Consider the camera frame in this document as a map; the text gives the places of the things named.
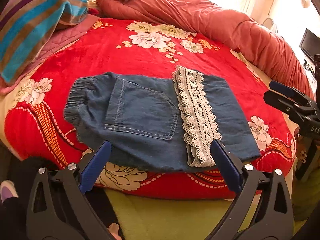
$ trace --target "denim pocket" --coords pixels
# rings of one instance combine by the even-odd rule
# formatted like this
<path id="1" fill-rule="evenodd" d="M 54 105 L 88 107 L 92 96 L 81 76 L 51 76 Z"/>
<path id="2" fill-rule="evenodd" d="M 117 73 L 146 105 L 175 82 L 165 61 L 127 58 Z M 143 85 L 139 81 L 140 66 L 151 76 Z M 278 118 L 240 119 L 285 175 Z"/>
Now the denim pocket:
<path id="1" fill-rule="evenodd" d="M 118 77 L 106 113 L 105 130 L 171 140 L 178 116 L 178 108 L 164 92 Z"/>

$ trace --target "pink quilted blanket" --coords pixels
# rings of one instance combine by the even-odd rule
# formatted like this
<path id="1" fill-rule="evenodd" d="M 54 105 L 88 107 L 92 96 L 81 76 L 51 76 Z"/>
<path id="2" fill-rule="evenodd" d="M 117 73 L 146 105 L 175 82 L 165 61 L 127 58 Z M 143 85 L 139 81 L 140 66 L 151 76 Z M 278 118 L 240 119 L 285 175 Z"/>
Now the pink quilted blanket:
<path id="1" fill-rule="evenodd" d="M 241 52 L 270 78 L 313 98 L 306 74 L 287 42 L 248 15 L 223 9 L 208 0 L 96 0 L 104 14 L 174 25 L 201 33 Z"/>

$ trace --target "denim garment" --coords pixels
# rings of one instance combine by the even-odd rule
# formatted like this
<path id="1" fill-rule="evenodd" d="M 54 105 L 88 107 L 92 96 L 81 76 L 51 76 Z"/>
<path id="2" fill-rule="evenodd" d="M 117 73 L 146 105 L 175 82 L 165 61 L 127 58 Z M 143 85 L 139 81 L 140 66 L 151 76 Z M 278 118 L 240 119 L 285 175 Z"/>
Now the denim garment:
<path id="1" fill-rule="evenodd" d="M 227 82 L 203 75 L 204 91 L 222 143 L 242 161 L 260 156 L 248 122 Z M 105 73 L 73 84 L 64 118 L 78 139 L 97 150 L 112 144 L 110 162 L 154 172 L 196 172 L 187 164 L 185 133 L 172 79 Z"/>

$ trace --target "red floral blanket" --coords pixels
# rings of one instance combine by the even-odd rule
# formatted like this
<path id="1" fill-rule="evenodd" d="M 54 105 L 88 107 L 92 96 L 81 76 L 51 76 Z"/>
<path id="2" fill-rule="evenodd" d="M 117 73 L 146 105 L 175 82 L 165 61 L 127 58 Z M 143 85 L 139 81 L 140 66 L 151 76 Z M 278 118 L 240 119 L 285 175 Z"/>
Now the red floral blanket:
<path id="1" fill-rule="evenodd" d="M 76 140 L 75 129 L 63 119 L 69 90 L 77 78 L 109 71 L 171 78 L 177 64 L 224 78 L 261 151 L 252 164 L 259 170 L 280 168 L 288 174 L 294 160 L 293 138 L 282 113 L 264 103 L 268 88 L 259 76 L 227 46 L 172 25 L 98 20 L 79 41 L 50 56 L 20 84 L 6 116 L 6 137 L 21 158 L 42 156 L 64 168 L 91 151 Z M 107 163 L 97 184 L 157 198 L 234 196 L 218 170 L 160 174 Z"/>

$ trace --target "shoe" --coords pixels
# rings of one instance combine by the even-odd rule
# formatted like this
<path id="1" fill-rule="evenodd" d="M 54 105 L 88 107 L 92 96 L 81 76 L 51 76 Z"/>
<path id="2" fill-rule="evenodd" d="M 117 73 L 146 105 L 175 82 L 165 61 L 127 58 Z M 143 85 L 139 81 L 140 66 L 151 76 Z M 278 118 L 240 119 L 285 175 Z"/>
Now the shoe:
<path id="1" fill-rule="evenodd" d="M 7 198 L 18 197 L 14 184 L 10 180 L 4 180 L 0 185 L 0 199 L 3 203 Z"/>

